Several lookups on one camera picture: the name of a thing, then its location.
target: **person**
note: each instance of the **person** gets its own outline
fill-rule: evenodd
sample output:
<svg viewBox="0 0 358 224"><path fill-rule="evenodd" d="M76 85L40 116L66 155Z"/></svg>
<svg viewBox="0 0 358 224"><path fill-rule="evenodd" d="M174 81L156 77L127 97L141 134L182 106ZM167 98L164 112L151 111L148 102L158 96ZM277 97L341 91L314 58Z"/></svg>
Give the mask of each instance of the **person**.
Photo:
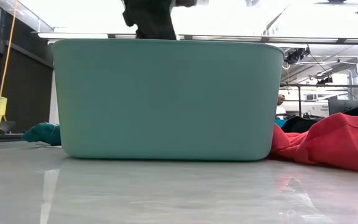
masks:
<svg viewBox="0 0 358 224"><path fill-rule="evenodd" d="M195 6L197 0L123 0L122 13L127 26L137 25L137 39L176 40L172 8Z"/></svg>
<svg viewBox="0 0 358 224"><path fill-rule="evenodd" d="M285 101L285 95L279 94L277 97L276 118L284 119L284 116L287 114L283 106L284 101Z"/></svg>

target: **red fabric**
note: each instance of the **red fabric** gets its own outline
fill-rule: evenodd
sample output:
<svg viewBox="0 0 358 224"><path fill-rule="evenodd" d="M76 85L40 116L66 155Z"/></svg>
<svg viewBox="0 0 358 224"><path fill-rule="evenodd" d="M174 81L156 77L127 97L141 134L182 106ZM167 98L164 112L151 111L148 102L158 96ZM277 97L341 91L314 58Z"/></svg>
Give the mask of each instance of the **red fabric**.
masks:
<svg viewBox="0 0 358 224"><path fill-rule="evenodd" d="M358 171L358 116L334 114L302 134L275 124L270 158Z"/></svg>

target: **black fabric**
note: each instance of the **black fabric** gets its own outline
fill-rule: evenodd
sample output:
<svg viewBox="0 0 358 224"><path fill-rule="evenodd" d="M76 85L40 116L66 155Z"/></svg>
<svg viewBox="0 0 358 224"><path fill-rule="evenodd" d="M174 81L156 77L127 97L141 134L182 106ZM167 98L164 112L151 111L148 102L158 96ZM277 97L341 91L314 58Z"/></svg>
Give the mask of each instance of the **black fabric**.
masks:
<svg viewBox="0 0 358 224"><path fill-rule="evenodd" d="M176 40L171 20L172 0L124 0L127 26L137 25L138 39Z"/></svg>
<svg viewBox="0 0 358 224"><path fill-rule="evenodd" d="M346 115L358 116L358 107L343 112ZM282 130L285 133L304 133L309 131L310 127L317 123L318 119L304 119L301 117L294 117L289 119L283 126Z"/></svg>

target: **teal plastic bin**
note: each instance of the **teal plastic bin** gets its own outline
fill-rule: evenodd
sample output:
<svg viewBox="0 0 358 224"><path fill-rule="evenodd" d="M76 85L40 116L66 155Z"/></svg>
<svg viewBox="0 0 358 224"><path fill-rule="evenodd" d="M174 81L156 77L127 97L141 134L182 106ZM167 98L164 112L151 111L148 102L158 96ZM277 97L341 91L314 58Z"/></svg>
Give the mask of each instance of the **teal plastic bin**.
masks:
<svg viewBox="0 0 358 224"><path fill-rule="evenodd" d="M62 144L73 157L254 161L270 152L276 47L68 39L53 56Z"/></svg>

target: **dark wall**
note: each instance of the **dark wall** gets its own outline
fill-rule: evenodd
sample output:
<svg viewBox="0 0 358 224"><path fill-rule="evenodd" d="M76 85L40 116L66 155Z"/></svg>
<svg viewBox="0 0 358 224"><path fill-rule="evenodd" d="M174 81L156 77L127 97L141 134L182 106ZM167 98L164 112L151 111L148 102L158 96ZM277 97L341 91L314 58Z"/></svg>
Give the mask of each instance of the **dark wall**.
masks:
<svg viewBox="0 0 358 224"><path fill-rule="evenodd" d="M0 8L0 88L12 19ZM47 40L39 38L33 31L16 19L2 94L8 99L6 117L16 122L13 133L23 133L49 120L52 53Z"/></svg>

